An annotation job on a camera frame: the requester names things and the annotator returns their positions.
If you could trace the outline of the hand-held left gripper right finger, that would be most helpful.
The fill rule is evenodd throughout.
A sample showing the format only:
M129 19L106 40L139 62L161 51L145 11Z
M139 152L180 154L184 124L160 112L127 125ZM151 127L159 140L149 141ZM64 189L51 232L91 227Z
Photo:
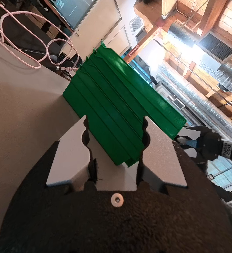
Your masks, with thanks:
M137 167L137 188L147 182L154 191L169 186L187 188L173 141L148 116L143 117L144 149Z

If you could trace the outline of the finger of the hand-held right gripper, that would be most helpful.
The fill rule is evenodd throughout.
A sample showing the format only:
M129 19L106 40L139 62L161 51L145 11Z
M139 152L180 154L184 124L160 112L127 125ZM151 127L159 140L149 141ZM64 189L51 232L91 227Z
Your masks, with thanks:
M190 129L183 127L180 132L177 134L179 137L187 137L191 140L197 140L200 137L200 131L197 131L195 129Z
M190 138L188 136L177 136L176 142L180 145L180 147L187 153L187 155L191 158L197 157L197 138Z

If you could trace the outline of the wooden post with red signs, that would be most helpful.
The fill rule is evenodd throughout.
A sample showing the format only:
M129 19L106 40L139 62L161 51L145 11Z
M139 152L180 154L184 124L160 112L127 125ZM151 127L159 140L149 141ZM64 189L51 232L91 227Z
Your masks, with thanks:
M138 42L140 48L131 57L125 56L124 61L129 64L161 31L161 27L153 26L152 29Z

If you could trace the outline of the white wall vent grille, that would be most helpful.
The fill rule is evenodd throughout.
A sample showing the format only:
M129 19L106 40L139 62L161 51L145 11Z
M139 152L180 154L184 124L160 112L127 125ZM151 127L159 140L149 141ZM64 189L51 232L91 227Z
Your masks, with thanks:
M132 34L135 34L140 28L143 27L143 20L136 15L129 23Z

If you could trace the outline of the dark duct grille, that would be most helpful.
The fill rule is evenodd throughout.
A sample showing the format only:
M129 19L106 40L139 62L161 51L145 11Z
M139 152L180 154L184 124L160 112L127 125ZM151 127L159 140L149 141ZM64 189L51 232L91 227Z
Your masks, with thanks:
M231 44L225 43L212 32L207 33L201 40L199 40L198 46L209 56L212 56L221 63L224 63L232 58Z

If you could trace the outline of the large window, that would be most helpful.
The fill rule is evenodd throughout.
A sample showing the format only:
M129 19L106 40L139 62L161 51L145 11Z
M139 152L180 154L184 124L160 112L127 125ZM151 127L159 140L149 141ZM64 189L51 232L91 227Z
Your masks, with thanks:
M221 156L208 161L207 177L215 185L232 190L232 161Z

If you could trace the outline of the long red sign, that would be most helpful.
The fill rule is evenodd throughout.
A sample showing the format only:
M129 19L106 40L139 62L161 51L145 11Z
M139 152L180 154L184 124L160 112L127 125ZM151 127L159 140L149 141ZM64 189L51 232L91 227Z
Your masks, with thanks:
M129 53L128 53L128 57L131 57L132 55L134 55L138 49L140 48L140 45L137 44Z

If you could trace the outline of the white door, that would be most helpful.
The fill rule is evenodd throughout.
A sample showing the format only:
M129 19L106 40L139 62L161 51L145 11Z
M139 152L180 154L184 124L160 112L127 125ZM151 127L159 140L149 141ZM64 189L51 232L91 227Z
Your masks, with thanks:
M86 14L70 36L74 48L82 60L97 48L101 40L108 35L122 20L118 4L115 0L98 0Z
M104 42L107 48L111 48L119 56L123 55L131 47L125 26L109 41Z

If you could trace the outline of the green plastic bin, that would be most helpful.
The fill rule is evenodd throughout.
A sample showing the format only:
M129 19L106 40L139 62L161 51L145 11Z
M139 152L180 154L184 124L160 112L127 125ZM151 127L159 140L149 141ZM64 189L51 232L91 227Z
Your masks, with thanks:
M148 116L173 140L187 120L113 49L101 45L80 65L63 97L116 166L139 161Z

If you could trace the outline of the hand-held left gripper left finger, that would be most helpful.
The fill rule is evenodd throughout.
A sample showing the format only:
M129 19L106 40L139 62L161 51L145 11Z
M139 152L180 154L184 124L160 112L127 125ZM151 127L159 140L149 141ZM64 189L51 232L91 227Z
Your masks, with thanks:
M47 187L70 185L73 191L81 191L87 181L96 184L97 168L89 141L89 121L84 115L60 138Z

